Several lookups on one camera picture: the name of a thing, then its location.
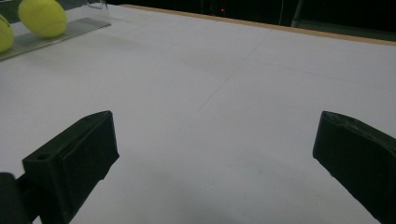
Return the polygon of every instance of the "table edge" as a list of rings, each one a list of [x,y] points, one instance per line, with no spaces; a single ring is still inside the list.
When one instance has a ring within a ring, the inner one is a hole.
[[[129,8],[146,10],[146,11],[168,13],[168,14],[194,17],[194,18],[206,19],[206,20],[212,20],[212,21],[225,21],[225,22],[230,22],[230,23],[235,23],[235,24],[242,24],[242,25],[249,25],[249,26],[261,27],[261,28],[267,28],[267,29],[274,29],[274,30],[279,30],[279,31],[293,32],[293,33],[303,34],[303,35],[314,35],[314,36],[319,36],[319,37],[329,37],[329,38],[350,40],[350,41],[369,43],[369,44],[396,46],[396,42],[387,41],[387,40],[372,39],[372,38],[359,37],[359,36],[353,36],[353,35],[332,34],[332,33],[326,33],[326,32],[321,32],[321,31],[305,30],[305,29],[301,29],[301,28],[293,28],[293,27],[287,27],[287,26],[279,26],[279,25],[273,25],[273,24],[267,24],[267,23],[260,23],[260,22],[255,22],[255,21],[241,21],[241,20],[230,19],[230,18],[215,17],[215,16],[202,15],[202,14],[196,14],[196,13],[190,13],[190,12],[183,12],[183,11],[175,11],[175,10],[170,10],[170,9],[156,8],[156,7],[141,7],[141,6],[130,5],[130,4],[122,4],[122,5],[119,5],[119,7],[129,7]]]

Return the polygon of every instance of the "white tabletop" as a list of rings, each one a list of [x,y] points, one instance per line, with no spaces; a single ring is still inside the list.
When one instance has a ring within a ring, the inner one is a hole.
[[[0,171],[111,110],[120,158],[72,223],[378,223],[312,149],[323,110],[396,136],[396,47],[109,9],[0,63]]]

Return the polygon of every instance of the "transparent container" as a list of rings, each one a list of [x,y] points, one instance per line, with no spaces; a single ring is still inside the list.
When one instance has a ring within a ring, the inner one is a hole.
[[[9,22],[14,34],[14,42],[10,49],[0,52],[0,62],[24,52],[111,25],[105,0],[56,0],[66,13],[66,29],[55,37],[40,37],[33,34],[21,22],[18,14],[21,1],[0,0],[0,15]]]

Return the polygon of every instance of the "dark background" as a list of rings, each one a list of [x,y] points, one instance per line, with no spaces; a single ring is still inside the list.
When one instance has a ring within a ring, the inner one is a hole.
[[[227,17],[244,21],[279,24],[282,0],[107,0]],[[396,14],[390,0],[304,0],[301,19],[396,32]],[[298,0],[284,0],[281,25],[290,26]]]

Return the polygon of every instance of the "yellow tennis ball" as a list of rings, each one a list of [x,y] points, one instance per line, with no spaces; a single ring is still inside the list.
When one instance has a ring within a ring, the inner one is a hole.
[[[9,49],[14,43],[14,32],[8,21],[0,15],[0,52]]]
[[[55,0],[23,0],[18,14],[22,23],[41,37],[61,35],[67,26],[66,13]]]

